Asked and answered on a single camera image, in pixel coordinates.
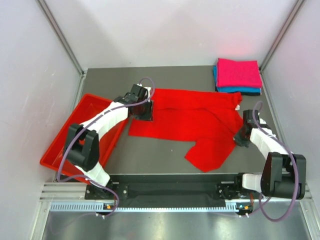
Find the pink towel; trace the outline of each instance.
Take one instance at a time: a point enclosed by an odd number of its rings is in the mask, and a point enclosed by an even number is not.
[[[217,68],[217,87],[262,87],[257,61],[233,61],[219,58]]]

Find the folded cloth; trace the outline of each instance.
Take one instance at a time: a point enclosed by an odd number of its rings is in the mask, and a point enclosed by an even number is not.
[[[246,87],[246,86],[217,86],[217,76],[218,76],[217,66],[213,66],[213,78],[214,78],[214,85],[215,90],[220,93],[237,93],[240,92],[241,95],[247,96],[259,96],[261,95],[261,88],[257,87]]]
[[[218,169],[234,149],[234,135],[242,127],[235,110],[238,93],[155,90],[153,121],[133,120],[130,136],[195,141],[185,158],[198,169]]]
[[[233,61],[219,58],[217,87],[262,88],[257,61]]]

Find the white wall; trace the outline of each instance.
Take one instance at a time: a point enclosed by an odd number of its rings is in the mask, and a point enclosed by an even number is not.
[[[80,76],[35,0],[0,2],[0,238],[27,239],[39,161],[67,119]]]
[[[307,182],[320,212],[320,1],[305,1],[265,70],[285,139],[307,159]]]
[[[83,68],[266,56],[295,0],[46,0]]]

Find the red plastic basket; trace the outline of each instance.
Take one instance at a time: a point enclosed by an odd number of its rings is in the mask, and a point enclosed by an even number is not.
[[[50,147],[47,149],[47,151],[41,158],[40,164],[47,168],[58,171],[59,165],[63,157],[63,149],[66,143],[69,126],[74,123],[81,124],[84,121],[87,121],[93,118],[102,110],[106,109],[111,102],[112,102],[111,100],[108,100],[99,96],[95,96],[92,94],[84,95],[81,101],[76,106],[73,113],[71,114],[71,116],[63,125],[58,135],[55,137],[55,139],[51,143]],[[127,122],[128,122],[127,119],[122,122],[119,122],[116,126],[114,126],[107,134],[105,134],[100,139],[99,162],[102,166],[104,166],[107,163]],[[67,176],[73,176],[73,175],[83,174],[83,173],[66,160],[62,168],[62,174]],[[84,178],[80,177],[76,179],[78,181],[88,183],[88,181],[86,181]]]

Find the stack of folded clothes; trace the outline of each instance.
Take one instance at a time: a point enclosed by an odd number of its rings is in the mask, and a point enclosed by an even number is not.
[[[247,96],[261,95],[262,80],[257,61],[234,61],[219,58],[213,66],[215,90]]]

